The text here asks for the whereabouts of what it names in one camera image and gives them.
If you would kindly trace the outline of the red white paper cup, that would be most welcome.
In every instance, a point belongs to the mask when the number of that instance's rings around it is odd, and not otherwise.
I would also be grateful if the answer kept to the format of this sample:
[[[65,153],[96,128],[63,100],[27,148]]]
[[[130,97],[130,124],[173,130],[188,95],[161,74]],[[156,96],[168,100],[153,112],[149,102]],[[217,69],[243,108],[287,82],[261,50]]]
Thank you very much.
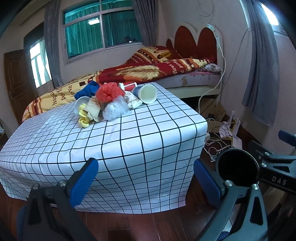
[[[130,91],[137,87],[137,83],[119,83],[118,86],[124,91]]]

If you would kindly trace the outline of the grey curtain right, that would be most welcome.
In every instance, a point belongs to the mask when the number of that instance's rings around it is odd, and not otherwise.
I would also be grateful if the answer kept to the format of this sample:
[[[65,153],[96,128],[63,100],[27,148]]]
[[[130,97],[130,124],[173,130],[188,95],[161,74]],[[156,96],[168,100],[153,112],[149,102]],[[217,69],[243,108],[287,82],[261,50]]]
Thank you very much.
[[[242,105],[253,117],[272,127],[278,109],[280,64],[272,26],[259,1],[244,1],[252,34],[252,56]]]

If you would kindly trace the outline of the white black grid tablecloth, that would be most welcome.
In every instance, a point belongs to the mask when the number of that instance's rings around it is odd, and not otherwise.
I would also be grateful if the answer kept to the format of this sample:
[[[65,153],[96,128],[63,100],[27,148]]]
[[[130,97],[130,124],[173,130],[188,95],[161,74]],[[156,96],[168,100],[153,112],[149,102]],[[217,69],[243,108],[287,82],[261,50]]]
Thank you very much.
[[[67,180],[90,158],[98,171],[81,211],[146,214],[186,204],[207,122],[157,85],[157,99],[113,120],[79,125],[74,103],[24,121],[1,150],[1,185],[25,200],[31,186]]]

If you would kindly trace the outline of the grey curtain middle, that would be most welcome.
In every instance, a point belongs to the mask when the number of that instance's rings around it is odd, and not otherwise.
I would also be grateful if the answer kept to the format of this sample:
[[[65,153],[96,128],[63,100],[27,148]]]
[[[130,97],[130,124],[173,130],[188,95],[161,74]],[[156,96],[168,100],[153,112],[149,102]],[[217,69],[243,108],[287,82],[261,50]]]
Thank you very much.
[[[132,8],[143,44],[146,46],[156,45],[158,34],[158,1],[132,0]]]

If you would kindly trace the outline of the blue cloth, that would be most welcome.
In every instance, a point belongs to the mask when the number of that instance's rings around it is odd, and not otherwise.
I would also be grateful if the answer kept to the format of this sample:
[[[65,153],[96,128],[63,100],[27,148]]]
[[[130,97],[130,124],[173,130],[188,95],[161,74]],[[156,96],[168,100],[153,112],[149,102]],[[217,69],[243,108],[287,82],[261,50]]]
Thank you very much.
[[[78,100],[80,97],[87,96],[87,97],[93,97],[95,96],[97,90],[99,89],[99,84],[96,81],[89,81],[88,84],[80,91],[78,91],[74,97],[76,100]]]

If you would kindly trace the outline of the green curtained window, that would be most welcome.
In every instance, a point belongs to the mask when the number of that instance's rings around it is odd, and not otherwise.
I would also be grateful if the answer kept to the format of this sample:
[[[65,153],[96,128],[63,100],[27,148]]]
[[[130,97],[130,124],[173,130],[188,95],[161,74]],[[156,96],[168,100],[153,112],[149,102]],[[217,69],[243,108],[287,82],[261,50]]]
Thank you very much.
[[[87,1],[63,11],[68,60],[115,46],[141,43],[132,1]]]

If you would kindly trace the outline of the white bed frame with mattress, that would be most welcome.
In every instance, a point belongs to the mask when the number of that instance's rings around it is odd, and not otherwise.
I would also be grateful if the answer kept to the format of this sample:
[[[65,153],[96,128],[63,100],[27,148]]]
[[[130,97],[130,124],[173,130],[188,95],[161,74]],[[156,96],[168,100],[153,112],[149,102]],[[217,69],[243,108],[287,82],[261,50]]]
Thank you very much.
[[[190,24],[181,23],[181,25],[188,26]],[[199,30],[195,29],[194,27],[193,28],[199,34],[204,27],[208,27],[214,33],[214,36],[217,40],[217,65],[221,70],[223,70],[225,64],[223,59],[222,35],[220,34],[218,29],[212,27],[211,25],[203,25]],[[222,81],[220,80],[221,74],[221,72],[212,73],[195,70],[187,72],[185,74],[160,79],[156,81],[156,83],[170,91],[178,98],[200,97],[204,94],[216,95],[218,94],[220,86],[222,84]]]

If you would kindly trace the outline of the yellow crumpled paper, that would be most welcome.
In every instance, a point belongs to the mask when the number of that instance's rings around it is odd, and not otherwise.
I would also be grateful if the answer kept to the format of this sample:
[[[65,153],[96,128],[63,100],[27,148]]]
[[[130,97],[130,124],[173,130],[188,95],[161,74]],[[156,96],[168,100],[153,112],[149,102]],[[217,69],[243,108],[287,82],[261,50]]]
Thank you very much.
[[[90,118],[88,117],[88,112],[85,110],[86,103],[83,103],[79,106],[79,124],[82,126],[82,128],[87,128],[90,123]]]

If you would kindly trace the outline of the blue paper cup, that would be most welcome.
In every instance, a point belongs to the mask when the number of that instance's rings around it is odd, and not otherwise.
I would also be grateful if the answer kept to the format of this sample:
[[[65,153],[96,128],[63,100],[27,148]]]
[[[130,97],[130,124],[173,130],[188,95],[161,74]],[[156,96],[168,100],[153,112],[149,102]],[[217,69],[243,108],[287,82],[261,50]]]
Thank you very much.
[[[145,104],[151,104],[157,99],[157,89],[151,84],[135,87],[132,94]]]

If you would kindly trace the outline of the grey curtain left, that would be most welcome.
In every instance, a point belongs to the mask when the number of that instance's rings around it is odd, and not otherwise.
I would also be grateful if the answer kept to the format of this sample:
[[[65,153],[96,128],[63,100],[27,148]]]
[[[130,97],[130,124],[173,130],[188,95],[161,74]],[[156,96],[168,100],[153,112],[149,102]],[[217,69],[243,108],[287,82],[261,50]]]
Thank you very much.
[[[59,13],[61,1],[50,1],[45,6],[44,40],[53,87],[63,85],[59,56]]]

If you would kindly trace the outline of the white blue plastic cup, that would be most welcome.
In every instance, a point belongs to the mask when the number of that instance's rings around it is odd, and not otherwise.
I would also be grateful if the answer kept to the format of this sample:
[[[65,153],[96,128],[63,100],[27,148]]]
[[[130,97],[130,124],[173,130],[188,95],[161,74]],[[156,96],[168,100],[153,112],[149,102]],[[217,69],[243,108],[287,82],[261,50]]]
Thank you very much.
[[[90,97],[88,97],[88,96],[82,96],[82,97],[78,98],[75,101],[75,104],[74,104],[74,113],[77,116],[79,116],[79,107],[81,106],[81,104],[87,104],[89,100],[90,100]]]

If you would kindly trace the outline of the black round trash bin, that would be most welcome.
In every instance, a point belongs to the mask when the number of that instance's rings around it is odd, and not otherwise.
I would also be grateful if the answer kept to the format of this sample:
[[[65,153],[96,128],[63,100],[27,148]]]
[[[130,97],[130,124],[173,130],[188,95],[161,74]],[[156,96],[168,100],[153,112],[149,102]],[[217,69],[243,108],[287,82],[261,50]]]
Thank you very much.
[[[258,184],[259,164],[247,151],[229,148],[216,158],[215,169],[224,180],[232,181],[236,186],[250,187]]]

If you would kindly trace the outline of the red plastic bag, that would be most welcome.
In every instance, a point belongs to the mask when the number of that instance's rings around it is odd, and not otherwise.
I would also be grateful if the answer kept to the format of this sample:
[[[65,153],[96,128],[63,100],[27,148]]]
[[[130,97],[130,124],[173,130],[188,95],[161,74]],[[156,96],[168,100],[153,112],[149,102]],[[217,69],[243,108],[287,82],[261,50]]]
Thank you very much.
[[[95,93],[96,99],[102,103],[112,102],[119,96],[125,96],[125,91],[122,90],[115,82],[101,85]]]

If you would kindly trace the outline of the grey curtain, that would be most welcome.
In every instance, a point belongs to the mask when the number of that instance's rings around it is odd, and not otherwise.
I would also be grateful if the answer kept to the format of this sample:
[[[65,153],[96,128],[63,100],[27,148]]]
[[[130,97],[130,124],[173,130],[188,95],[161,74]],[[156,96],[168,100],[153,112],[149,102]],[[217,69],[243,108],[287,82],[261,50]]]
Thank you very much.
[[[44,40],[53,87],[63,85],[59,56],[59,13],[61,1],[50,1],[45,6]]]
[[[146,46],[156,45],[158,34],[158,1],[132,0],[132,8],[143,44]]]
[[[280,64],[272,26],[259,1],[244,1],[252,34],[252,56],[242,105],[253,117],[272,127],[278,109]]]

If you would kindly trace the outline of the white knotted tissue bundle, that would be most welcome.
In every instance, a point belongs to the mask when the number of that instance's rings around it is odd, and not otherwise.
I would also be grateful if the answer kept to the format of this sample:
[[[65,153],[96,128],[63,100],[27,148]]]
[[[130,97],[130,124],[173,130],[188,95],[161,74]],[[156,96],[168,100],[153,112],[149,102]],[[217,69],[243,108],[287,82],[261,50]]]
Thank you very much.
[[[142,105],[142,101],[140,99],[138,99],[130,91],[125,91],[124,99],[125,99],[129,109],[136,109]]]

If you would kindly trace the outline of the red heart-shaped headboard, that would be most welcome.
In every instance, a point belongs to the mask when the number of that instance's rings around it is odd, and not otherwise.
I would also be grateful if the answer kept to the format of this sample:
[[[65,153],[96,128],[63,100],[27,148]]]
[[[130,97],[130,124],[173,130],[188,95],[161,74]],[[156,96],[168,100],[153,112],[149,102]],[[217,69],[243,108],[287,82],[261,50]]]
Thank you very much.
[[[192,26],[181,25],[173,39],[167,39],[166,47],[177,51],[182,58],[205,59],[210,63],[218,63],[217,40],[208,27],[204,27],[198,34]]]

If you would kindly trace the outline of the brown wooden door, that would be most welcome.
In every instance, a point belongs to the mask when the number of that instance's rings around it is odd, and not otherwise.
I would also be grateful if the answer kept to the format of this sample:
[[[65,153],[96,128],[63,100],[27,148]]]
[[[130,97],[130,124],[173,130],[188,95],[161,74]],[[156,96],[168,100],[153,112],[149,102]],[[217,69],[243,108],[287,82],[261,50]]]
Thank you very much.
[[[13,112],[21,124],[25,109],[38,97],[23,49],[4,53],[4,75]]]

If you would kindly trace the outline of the red yellow printed blanket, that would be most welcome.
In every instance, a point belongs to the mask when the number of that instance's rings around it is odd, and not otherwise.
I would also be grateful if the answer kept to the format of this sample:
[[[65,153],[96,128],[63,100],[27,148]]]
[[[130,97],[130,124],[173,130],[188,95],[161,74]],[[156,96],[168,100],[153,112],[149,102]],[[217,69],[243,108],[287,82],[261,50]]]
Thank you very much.
[[[147,83],[194,71],[213,62],[214,57],[210,55],[201,59],[183,58],[172,48],[164,46],[143,47],[122,65],[77,77],[31,101],[23,113],[22,121],[74,102],[74,95],[89,83],[96,82],[100,86],[109,82],[117,84]]]

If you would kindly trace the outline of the clear plastic bag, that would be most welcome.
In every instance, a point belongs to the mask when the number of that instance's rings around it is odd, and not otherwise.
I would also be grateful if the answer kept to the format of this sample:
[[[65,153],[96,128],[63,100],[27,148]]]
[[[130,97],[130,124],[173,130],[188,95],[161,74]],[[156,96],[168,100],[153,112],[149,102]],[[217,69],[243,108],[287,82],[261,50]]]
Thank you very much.
[[[118,96],[114,101],[107,104],[102,116],[107,121],[113,121],[129,110],[128,104],[123,96]]]

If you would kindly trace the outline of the beige bag with rubber band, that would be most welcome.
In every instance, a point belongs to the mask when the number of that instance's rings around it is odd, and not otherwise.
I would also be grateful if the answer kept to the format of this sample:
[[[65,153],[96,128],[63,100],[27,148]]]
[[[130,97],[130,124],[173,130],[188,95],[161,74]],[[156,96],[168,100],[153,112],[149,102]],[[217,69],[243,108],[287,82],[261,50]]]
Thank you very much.
[[[91,121],[99,122],[99,113],[103,109],[103,104],[100,103],[95,97],[91,97],[89,99],[88,103],[86,104],[86,107],[83,108],[84,111],[87,113],[87,117]]]

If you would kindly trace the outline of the small bright window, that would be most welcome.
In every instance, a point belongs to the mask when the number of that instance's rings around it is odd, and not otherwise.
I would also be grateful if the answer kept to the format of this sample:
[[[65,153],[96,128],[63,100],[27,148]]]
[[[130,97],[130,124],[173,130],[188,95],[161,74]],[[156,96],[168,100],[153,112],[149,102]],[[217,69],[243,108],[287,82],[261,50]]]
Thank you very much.
[[[34,82],[38,88],[52,80],[44,37],[30,45],[29,51]]]

